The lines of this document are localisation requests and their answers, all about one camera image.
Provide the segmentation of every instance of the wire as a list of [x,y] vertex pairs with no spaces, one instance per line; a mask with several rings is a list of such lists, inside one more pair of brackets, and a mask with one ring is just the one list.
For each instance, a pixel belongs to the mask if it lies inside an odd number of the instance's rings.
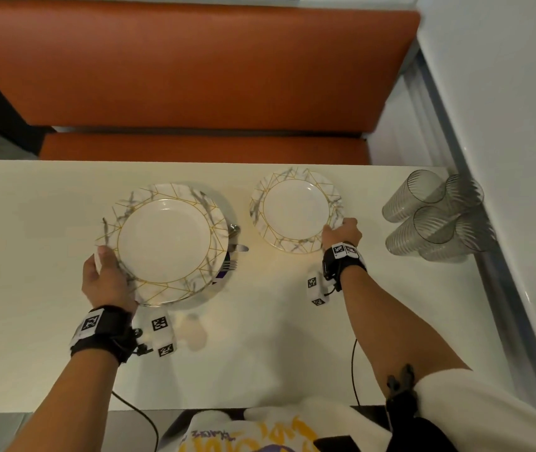
[[142,417],[144,417],[148,423],[151,424],[155,431],[155,449],[154,452],[157,452],[157,448],[159,447],[159,432],[157,431],[157,427],[155,426],[155,423],[147,416],[144,412],[139,410],[134,404],[128,403],[126,400],[124,400],[121,396],[117,395],[115,392],[111,391],[114,397],[116,397],[118,400],[120,400],[122,403],[124,403],[126,406],[131,407],[133,410],[138,412]]
[[354,382],[354,354],[356,353],[356,344],[358,344],[358,340],[354,341],[354,347],[352,348],[352,388],[354,389],[356,403],[358,403],[358,406],[360,406],[360,400],[358,399],[358,393],[356,392],[356,384]]

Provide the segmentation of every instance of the hand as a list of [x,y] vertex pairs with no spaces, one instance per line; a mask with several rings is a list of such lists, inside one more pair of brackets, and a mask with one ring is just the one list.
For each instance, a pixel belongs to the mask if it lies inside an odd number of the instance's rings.
[[348,242],[358,247],[362,239],[362,233],[357,227],[358,220],[345,218],[343,225],[339,228],[331,229],[328,225],[322,228],[322,248],[330,248],[333,244]]
[[102,265],[100,273],[94,265],[94,255],[83,263],[83,294],[95,308],[112,305],[134,314],[138,303],[128,292],[126,275],[119,268],[113,250],[99,246],[99,258]]

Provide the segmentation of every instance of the white plate center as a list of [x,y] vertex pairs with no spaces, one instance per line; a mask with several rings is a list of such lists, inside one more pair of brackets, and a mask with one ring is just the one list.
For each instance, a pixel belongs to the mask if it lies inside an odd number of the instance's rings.
[[184,201],[152,201],[134,212],[117,243],[124,265],[137,278],[172,282],[199,267],[210,247],[201,212]]
[[319,233],[329,220],[329,204],[314,184],[292,179],[270,189],[264,198],[264,216],[277,233],[306,239]]

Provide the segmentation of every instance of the marble pattern plate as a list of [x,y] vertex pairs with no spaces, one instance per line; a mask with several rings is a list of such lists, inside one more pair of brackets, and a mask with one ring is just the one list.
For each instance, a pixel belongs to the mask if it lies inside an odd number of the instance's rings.
[[110,212],[95,244],[114,250],[140,304],[188,298],[220,272],[227,222],[202,191],[182,184],[142,187],[115,202]]
[[343,202],[329,179],[294,166],[257,183],[249,216],[274,247],[308,254],[320,249],[324,224],[336,228],[343,223]]

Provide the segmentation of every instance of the white t-shirt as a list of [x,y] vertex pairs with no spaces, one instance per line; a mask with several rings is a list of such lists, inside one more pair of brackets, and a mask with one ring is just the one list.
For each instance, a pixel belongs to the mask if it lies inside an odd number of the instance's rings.
[[[419,414],[460,452],[536,451],[536,410],[488,385],[473,371],[450,369],[416,384]],[[198,413],[184,436],[162,452],[317,452],[319,438],[351,436],[362,452],[384,452],[391,433],[348,406],[308,398],[285,407],[245,411],[232,421],[220,411]]]

